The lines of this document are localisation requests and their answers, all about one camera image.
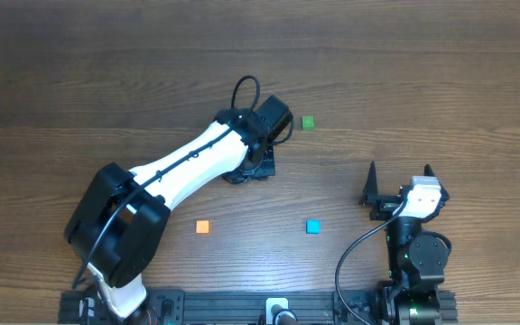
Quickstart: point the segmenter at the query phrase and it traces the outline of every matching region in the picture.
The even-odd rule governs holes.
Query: blue block
[[[306,233],[307,234],[319,234],[320,233],[320,220],[306,221]]]

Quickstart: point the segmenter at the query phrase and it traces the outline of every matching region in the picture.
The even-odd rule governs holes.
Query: block
[[[320,233],[320,220],[306,221],[306,233],[316,235]]]
[[[196,221],[196,234],[209,234],[209,220]]]
[[[314,131],[314,116],[302,117],[302,131]]]

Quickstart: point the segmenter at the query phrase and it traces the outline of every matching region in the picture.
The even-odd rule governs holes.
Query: green block
[[[302,117],[302,131],[314,131],[314,116]]]

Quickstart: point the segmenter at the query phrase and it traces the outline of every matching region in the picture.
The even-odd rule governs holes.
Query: orange block
[[[209,220],[196,221],[196,234],[209,234]]]

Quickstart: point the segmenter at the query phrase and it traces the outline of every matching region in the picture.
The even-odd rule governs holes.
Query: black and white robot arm
[[[250,77],[237,87],[244,79]],[[112,162],[96,174],[64,236],[118,318],[130,316],[146,298],[141,272],[155,254],[171,211],[219,175],[232,183],[273,175],[274,139],[291,122],[292,131],[288,106],[271,96],[256,111],[220,111],[202,135],[156,162],[129,172]],[[125,210],[131,219],[118,216]]]

